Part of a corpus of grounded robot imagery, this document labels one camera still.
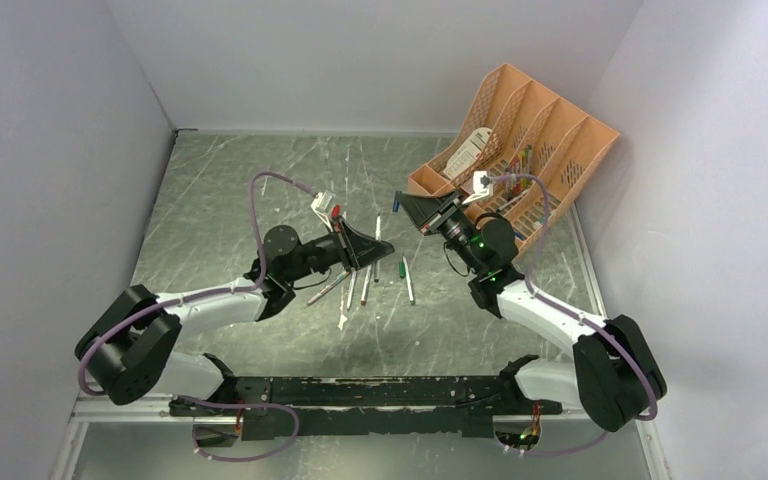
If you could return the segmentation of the white pen green end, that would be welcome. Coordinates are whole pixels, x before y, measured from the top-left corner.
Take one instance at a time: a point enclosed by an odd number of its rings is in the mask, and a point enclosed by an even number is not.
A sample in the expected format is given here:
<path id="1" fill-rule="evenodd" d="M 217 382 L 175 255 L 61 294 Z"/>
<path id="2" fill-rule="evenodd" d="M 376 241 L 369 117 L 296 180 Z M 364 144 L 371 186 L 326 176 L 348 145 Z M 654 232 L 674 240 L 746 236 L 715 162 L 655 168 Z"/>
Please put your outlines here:
<path id="1" fill-rule="evenodd" d="M 408 301 L 409 301 L 411 306 L 415 306 L 416 305 L 416 297 L 415 297 L 415 293 L 414 293 L 413 282 L 412 282 L 412 278 L 411 278 L 411 274 L 410 274 L 410 269 L 409 269 L 408 261 L 407 261 L 405 255 L 402 255 L 401 267 L 402 267 L 402 271 L 404 273 L 403 277 L 404 277 L 404 280 L 405 280 L 405 283 L 406 283 L 406 289 L 407 289 L 407 294 L 408 294 Z"/>

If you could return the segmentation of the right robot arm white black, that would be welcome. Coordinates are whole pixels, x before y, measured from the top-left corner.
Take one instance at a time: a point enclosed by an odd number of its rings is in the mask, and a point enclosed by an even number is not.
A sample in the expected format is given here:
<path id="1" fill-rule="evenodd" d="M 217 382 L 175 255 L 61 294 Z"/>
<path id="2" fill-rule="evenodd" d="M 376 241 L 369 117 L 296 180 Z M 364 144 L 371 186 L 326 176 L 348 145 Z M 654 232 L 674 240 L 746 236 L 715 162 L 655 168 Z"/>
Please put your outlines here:
<path id="1" fill-rule="evenodd" d="M 510 222 L 495 212 L 470 219 L 457 191 L 436 197 L 398 192 L 394 201 L 422 235 L 440 235 L 466 264 L 480 309 L 532 330 L 569 357 L 515 368 L 499 389 L 508 412 L 522 414 L 548 400 L 584 411 L 609 432 L 656 415 L 667 383 L 635 320 L 602 318 L 537 288 L 512 263 L 518 236 Z"/>

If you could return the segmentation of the white pen blue cap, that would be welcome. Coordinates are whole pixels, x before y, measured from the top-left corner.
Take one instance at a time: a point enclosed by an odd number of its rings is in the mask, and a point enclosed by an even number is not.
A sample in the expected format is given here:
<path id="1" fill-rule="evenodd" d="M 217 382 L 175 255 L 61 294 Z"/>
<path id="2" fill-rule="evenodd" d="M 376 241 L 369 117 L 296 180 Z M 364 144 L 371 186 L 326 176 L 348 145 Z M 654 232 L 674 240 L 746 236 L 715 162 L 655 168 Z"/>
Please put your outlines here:
<path id="1" fill-rule="evenodd" d="M 375 222 L 375 239 L 377 241 L 380 241 L 382 239 L 382 218 L 381 214 L 378 213 L 376 215 L 376 222 Z M 373 281 L 375 283 L 378 283 L 380 281 L 380 259 L 375 260 L 372 265 L 372 276 Z"/>

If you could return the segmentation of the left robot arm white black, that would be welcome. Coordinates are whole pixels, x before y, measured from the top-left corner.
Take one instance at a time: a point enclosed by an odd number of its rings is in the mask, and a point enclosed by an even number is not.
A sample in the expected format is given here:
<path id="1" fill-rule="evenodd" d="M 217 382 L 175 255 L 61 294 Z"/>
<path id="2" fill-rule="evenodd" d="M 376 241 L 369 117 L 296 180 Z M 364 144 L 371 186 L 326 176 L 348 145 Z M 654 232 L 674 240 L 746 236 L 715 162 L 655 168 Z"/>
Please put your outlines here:
<path id="1" fill-rule="evenodd" d="M 251 270 L 226 284 L 184 293 L 153 293 L 142 284 L 126 288 L 75 347 L 80 388 L 116 405 L 150 392 L 182 394 L 211 415 L 228 413 L 237 388 L 226 365 L 212 354 L 180 354 L 176 344 L 272 318 L 295 299 L 297 281 L 335 268 L 349 275 L 395 251 L 341 216 L 330 223 L 331 231 L 308 242 L 288 225 L 271 228 Z"/>

